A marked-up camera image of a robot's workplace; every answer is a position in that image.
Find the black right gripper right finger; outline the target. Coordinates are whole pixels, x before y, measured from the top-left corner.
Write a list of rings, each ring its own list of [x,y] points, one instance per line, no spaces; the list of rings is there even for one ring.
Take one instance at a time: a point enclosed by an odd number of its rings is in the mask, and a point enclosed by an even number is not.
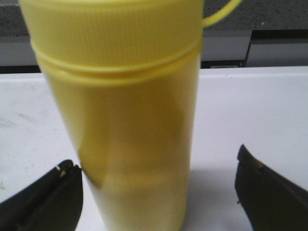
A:
[[[255,231],[306,231],[308,192],[264,163],[241,145],[235,190]]]

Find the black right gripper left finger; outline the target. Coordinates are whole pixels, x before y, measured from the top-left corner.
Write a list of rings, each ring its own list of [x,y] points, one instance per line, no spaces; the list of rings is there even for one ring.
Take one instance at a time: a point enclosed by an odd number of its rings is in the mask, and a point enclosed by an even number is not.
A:
[[[82,170],[64,160],[1,202],[2,231],[74,231],[83,207]]]

